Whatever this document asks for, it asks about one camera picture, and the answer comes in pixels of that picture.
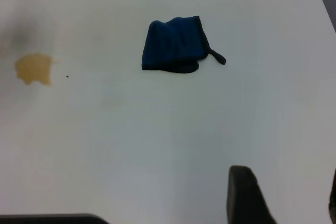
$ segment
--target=yellow stain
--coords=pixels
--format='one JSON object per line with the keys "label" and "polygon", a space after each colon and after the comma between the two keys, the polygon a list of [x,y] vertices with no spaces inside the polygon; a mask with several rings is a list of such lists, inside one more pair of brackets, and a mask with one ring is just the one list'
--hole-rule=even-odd
{"label": "yellow stain", "polygon": [[29,85],[39,81],[43,85],[50,85],[50,69],[52,58],[44,54],[28,54],[15,63],[17,77]]}

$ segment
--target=white table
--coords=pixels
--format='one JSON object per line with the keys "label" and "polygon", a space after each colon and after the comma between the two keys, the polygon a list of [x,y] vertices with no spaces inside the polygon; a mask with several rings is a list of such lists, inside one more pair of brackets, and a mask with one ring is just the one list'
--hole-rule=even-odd
{"label": "white table", "polygon": [[[228,169],[247,165],[278,223],[330,223],[336,33],[322,0],[2,0],[0,10],[0,214],[226,223]],[[227,65],[142,71],[150,22],[195,15]],[[54,59],[51,86],[16,78],[33,52]]]}

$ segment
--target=dark blue cloth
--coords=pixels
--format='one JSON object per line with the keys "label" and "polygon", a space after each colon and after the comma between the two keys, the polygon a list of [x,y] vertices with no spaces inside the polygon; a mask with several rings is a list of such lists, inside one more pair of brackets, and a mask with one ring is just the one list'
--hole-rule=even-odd
{"label": "dark blue cloth", "polygon": [[199,16],[154,21],[143,50],[142,70],[191,73],[198,69],[197,61],[208,54],[225,64],[225,58],[210,48]]}

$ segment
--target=brown stain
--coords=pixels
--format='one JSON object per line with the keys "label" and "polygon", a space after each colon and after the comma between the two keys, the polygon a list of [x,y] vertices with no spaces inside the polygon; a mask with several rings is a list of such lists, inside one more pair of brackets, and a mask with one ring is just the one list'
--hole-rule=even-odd
{"label": "brown stain", "polygon": [[50,85],[52,58],[44,54],[27,54],[15,63],[17,77],[27,85],[39,81]]}

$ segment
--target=black plastic part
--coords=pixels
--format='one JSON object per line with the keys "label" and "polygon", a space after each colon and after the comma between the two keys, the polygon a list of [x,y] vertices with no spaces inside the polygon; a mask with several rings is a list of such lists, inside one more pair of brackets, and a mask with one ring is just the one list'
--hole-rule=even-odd
{"label": "black plastic part", "polygon": [[95,215],[4,215],[0,224],[108,224]]}
{"label": "black plastic part", "polygon": [[276,224],[256,176],[246,166],[232,166],[226,202],[228,224]]}

